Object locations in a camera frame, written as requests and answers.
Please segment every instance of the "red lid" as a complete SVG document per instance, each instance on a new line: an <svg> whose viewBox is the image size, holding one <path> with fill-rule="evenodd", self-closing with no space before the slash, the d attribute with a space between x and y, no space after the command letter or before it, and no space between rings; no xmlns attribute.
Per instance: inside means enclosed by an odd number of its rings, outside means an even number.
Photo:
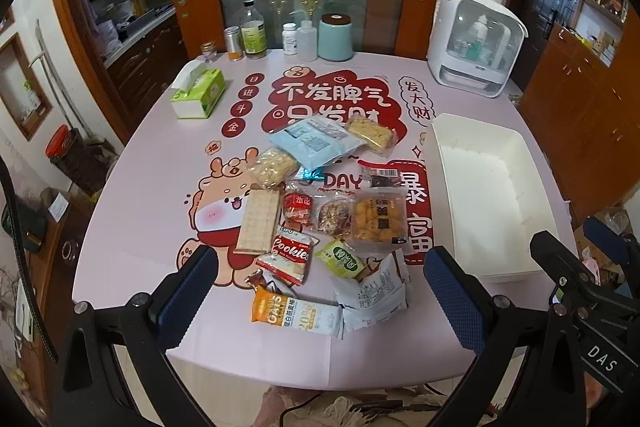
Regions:
<svg viewBox="0 0 640 427"><path fill-rule="evenodd" d="M58 130L55 131L55 133L53 133L53 136L51 137L51 140L49 140L49 144L47 145L47 149L45 151L47 158L53 158L53 156L60 156L60 154L64 150L62 146L68 134L69 134L69 129L66 125L63 124L60 127L58 127Z"/></svg>

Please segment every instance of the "orange and white wrapper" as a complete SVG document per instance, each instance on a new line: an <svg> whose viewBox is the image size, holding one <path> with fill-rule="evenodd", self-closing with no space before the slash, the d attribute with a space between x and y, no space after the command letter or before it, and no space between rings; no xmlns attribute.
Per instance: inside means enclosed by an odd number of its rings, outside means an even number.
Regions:
<svg viewBox="0 0 640 427"><path fill-rule="evenodd" d="M258 287L251 320L337 337L342 328L342 309L340 306L294 299Z"/></svg>

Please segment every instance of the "black cable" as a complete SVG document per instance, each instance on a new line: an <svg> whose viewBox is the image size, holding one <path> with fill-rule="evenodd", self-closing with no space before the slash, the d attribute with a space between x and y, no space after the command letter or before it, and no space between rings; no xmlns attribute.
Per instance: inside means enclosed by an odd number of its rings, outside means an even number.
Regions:
<svg viewBox="0 0 640 427"><path fill-rule="evenodd" d="M284 416L286 415L286 413L291 412L291 411L295 411L296 409L300 409L301 407L304 407L305 405L309 405L311 402L313 402L313 400L315 400L316 398L318 398L318 396L320 396L322 394L322 391L320 391L320 393L313 395L311 398L309 398L307 401L301 403L300 405L295 405L293 407L289 407L288 409L285 409L284 411L282 411L282 414L280 415L280 419L278 420L278 427L284 427Z"/></svg>
<svg viewBox="0 0 640 427"><path fill-rule="evenodd" d="M431 387L428 383L426 383L424 386L425 386L429 391L431 391L432 393L439 394L440 396L445 396L445 394L444 394L444 393L441 393L441 392L440 392L440 391L438 391L435 387Z"/></svg>
<svg viewBox="0 0 640 427"><path fill-rule="evenodd" d="M6 206L9 209L11 237L14 240L15 258L18 262L18 272L20 273L20 280L24 288L24 295L27 298L27 304L29 305L31 315L33 315L33 322L36 324L36 329L40 334L42 344L51 357L53 365L58 365L58 353L56 352L53 342L51 342L47 328L44 325L44 320L40 314L40 308L38 308L38 303L36 302L36 296L33 293L33 285L31 284L31 277L29 276L29 269L27 268L27 259L24 254L24 245L22 243L22 230L20 229L20 217L18 216L18 202L15 197L14 183L11 181L9 169L7 169L2 156L0 156L0 184L2 184L4 197L6 198Z"/></svg>

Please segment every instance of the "green tissue box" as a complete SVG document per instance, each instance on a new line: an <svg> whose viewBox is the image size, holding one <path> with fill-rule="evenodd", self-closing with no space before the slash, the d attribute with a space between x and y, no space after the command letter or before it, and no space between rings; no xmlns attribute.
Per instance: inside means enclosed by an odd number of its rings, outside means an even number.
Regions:
<svg viewBox="0 0 640 427"><path fill-rule="evenodd" d="M222 71L207 70L188 92L177 91L171 105L178 118L209 118L225 87Z"/></svg>

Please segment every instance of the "screw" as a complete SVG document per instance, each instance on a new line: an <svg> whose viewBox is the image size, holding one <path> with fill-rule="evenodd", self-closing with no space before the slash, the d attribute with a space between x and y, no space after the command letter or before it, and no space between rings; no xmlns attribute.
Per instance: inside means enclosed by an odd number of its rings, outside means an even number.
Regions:
<svg viewBox="0 0 640 427"><path fill-rule="evenodd" d="M504 310L504 309L507 309L509 306L511 306L511 301L505 295L495 295L494 304L498 306L498 308Z"/></svg>
<svg viewBox="0 0 640 427"><path fill-rule="evenodd" d="M140 308L140 306L144 306L148 300L149 294L140 292L133 295L133 297L131 298L131 304L133 304L136 308Z"/></svg>
<svg viewBox="0 0 640 427"><path fill-rule="evenodd" d="M74 311L76 312L76 314L81 315L86 311L88 307L89 305L86 303L86 301L81 301L74 306Z"/></svg>
<svg viewBox="0 0 640 427"><path fill-rule="evenodd" d="M554 304L554 311L556 315L564 317L566 315L566 306L564 304Z"/></svg>

